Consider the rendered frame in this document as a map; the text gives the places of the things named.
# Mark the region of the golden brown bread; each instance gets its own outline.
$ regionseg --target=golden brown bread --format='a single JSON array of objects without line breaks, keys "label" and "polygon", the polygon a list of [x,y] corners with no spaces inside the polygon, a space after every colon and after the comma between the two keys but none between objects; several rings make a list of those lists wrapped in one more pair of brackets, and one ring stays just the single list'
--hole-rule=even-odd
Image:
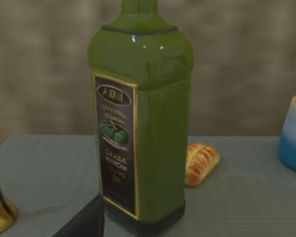
[{"label": "golden brown bread", "polygon": [[214,147],[194,143],[187,146],[185,184],[190,187],[199,185],[217,166],[220,155]]}]

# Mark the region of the bottle label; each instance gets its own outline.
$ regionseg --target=bottle label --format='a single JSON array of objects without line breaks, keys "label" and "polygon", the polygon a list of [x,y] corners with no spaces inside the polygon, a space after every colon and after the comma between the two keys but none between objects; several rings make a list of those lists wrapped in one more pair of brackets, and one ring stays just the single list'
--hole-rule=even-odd
[{"label": "bottle label", "polygon": [[97,73],[93,78],[102,193],[137,218],[137,87]]}]

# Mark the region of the blue cup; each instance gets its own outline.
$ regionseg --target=blue cup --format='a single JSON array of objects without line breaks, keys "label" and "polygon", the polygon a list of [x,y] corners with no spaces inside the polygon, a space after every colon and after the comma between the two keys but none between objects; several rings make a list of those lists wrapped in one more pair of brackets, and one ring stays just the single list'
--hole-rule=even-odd
[{"label": "blue cup", "polygon": [[292,99],[279,141],[279,157],[296,170],[296,96]]}]

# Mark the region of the black object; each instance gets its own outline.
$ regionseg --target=black object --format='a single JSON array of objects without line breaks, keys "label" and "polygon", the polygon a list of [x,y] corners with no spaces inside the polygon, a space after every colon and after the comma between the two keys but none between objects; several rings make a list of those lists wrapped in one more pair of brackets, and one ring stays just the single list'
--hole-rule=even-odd
[{"label": "black object", "polygon": [[103,237],[103,198],[97,195],[53,237]]},{"label": "black object", "polygon": [[170,226],[177,222],[185,211],[185,203],[182,207],[175,210],[169,216],[165,217],[161,221],[153,223],[143,223],[135,220],[119,208],[104,201],[105,213],[115,222],[123,226],[128,231],[132,232],[138,237],[156,237],[165,232]]}]

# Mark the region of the brown wall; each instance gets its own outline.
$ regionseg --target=brown wall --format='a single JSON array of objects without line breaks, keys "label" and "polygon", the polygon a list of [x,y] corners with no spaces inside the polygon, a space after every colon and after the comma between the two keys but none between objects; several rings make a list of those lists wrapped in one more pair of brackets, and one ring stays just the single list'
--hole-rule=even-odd
[{"label": "brown wall", "polygon": [[[195,49],[190,134],[278,134],[296,94],[296,0],[160,0]],[[118,0],[0,0],[0,136],[92,133],[86,46]]]}]

